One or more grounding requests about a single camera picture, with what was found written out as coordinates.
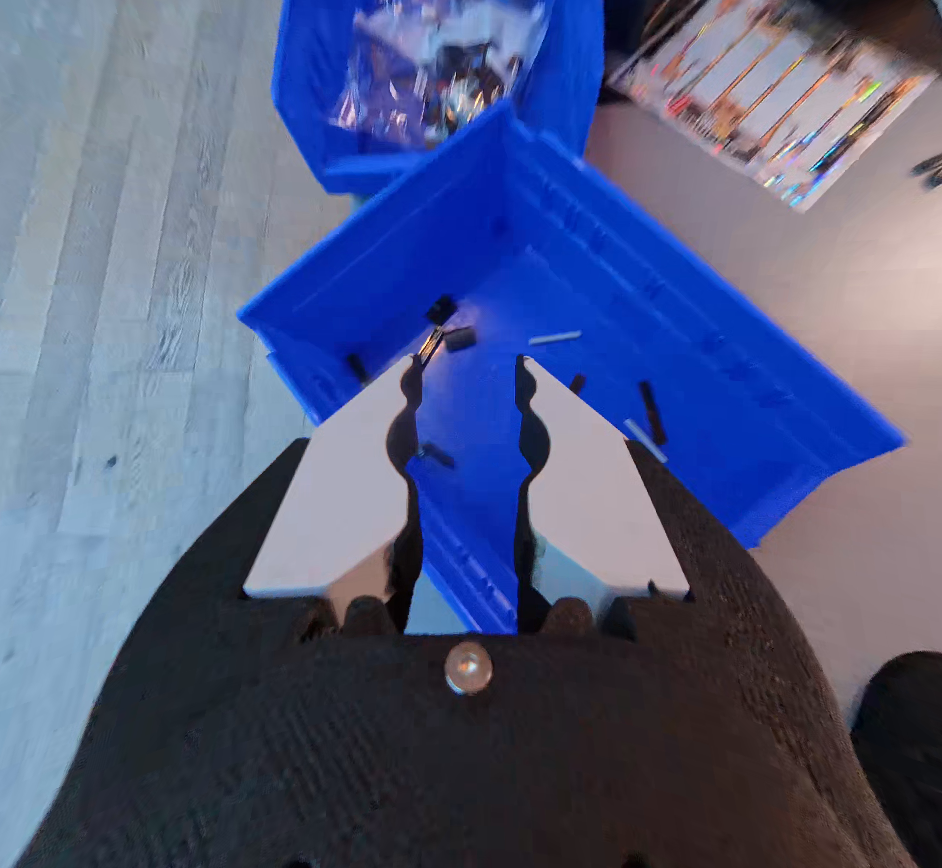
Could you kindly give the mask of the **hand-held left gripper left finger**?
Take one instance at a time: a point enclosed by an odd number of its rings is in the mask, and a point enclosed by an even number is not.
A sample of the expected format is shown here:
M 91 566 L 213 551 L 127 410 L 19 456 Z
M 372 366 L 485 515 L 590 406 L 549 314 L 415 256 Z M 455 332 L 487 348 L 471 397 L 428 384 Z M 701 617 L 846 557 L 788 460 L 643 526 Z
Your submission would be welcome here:
M 254 600 L 315 598 L 344 619 L 372 597 L 405 632 L 421 573 L 418 450 L 423 365 L 400 358 L 314 429 L 244 580 Z

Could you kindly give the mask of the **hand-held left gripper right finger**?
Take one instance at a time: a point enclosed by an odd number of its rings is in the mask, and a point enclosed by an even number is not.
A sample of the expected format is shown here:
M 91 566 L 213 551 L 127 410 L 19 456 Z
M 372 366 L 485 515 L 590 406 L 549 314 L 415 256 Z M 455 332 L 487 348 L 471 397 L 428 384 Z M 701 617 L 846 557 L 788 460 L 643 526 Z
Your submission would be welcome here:
M 557 602 L 605 620 L 622 598 L 689 597 L 689 580 L 623 434 L 530 356 L 515 365 L 517 623 L 535 630 Z

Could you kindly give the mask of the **black lego pieces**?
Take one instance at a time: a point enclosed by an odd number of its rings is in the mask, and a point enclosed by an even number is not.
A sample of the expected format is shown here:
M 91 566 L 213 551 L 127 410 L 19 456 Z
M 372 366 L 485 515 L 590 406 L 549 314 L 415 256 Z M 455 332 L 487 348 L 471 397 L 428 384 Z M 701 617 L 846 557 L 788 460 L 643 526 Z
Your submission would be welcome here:
M 429 291 L 420 297 L 393 295 L 345 297 L 334 320 L 336 351 L 346 364 L 355 356 L 370 378 L 394 359 L 418 355 L 436 328 L 440 344 L 423 371 L 418 411 L 419 459 L 415 467 L 442 471 L 434 480 L 447 485 L 516 482 L 527 469 L 518 449 L 521 416 L 516 408 L 515 365 L 530 356 L 576 395 L 632 438 L 630 418 L 660 449 L 667 428 L 660 408 L 662 388 L 653 372 L 631 368 L 628 337 L 582 295 L 566 286 L 538 281 L 488 283 L 452 297 L 456 309 L 446 321 L 444 308 Z M 581 330 L 574 342 L 529 347 L 530 337 Z

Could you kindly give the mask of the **blue bin with pieces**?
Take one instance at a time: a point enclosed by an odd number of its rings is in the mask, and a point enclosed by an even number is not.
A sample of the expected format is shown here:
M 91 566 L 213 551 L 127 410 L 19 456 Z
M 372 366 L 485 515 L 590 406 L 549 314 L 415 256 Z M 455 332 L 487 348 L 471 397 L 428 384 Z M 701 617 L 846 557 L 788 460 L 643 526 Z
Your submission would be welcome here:
M 345 297 L 429 291 L 446 321 L 492 279 L 584 296 L 662 388 L 667 469 L 743 547 L 825 480 L 905 444 L 901 431 L 735 288 L 552 139 L 491 109 L 396 179 L 238 312 L 320 425 L 366 387 L 336 351 Z M 430 579 L 466 628 L 516 627 L 519 484 L 420 493 Z

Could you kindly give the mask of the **clear plastic lego bags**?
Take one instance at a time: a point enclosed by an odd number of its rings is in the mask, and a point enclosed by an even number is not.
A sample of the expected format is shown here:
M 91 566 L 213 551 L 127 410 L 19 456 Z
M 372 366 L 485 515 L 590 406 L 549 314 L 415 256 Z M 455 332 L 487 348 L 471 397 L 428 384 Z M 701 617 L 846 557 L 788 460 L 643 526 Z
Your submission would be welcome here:
M 555 0 L 361 0 L 328 118 L 367 143 L 439 146 L 519 96 Z

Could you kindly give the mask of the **blue bin with bags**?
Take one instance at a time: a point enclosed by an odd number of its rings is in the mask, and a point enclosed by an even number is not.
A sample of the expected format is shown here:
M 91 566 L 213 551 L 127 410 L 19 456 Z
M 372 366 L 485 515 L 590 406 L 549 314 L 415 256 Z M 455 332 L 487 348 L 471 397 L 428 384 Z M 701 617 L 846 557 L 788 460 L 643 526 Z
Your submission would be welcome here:
M 329 122 L 341 95 L 353 18 L 368 0 L 283 0 L 271 95 L 300 154 L 332 194 L 371 195 L 418 163 L 409 152 Z M 604 70 L 603 0 L 555 0 L 516 104 L 519 120 L 583 155 Z

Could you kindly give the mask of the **holographic sticker sheet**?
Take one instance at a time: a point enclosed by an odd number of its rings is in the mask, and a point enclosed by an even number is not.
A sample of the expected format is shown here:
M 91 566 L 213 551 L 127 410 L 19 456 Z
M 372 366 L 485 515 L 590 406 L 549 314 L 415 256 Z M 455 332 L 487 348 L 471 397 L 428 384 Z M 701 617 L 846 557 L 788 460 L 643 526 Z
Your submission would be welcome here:
M 689 0 L 606 83 L 805 211 L 936 79 L 805 0 Z

